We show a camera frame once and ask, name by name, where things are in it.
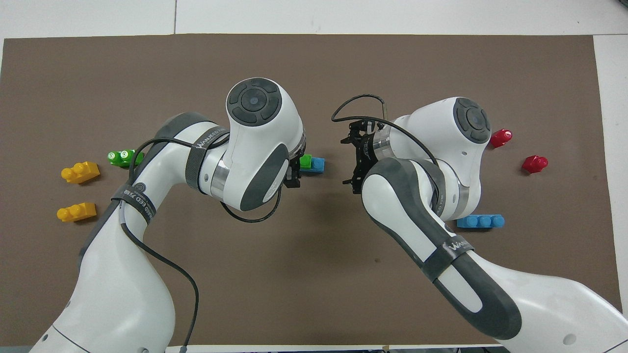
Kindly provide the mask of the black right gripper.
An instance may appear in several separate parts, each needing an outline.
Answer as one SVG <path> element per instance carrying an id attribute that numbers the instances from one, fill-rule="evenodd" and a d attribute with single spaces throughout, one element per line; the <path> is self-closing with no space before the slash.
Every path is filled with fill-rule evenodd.
<path id="1" fill-rule="evenodd" d="M 341 144 L 356 144 L 356 167 L 352 177 L 344 180 L 343 185 L 350 185 L 352 193 L 359 195 L 363 189 L 364 178 L 377 163 L 374 152 L 374 133 L 369 133 L 370 123 L 365 119 L 356 120 L 348 125 L 348 135 L 341 139 Z"/>

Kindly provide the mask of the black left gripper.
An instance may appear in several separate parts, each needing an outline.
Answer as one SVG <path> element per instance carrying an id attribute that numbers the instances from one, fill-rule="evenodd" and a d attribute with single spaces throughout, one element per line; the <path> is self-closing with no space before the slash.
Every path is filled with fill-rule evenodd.
<path id="1" fill-rule="evenodd" d="M 305 154 L 307 143 L 303 142 L 288 153 L 288 167 L 284 178 L 287 188 L 300 188 L 300 158 Z"/>

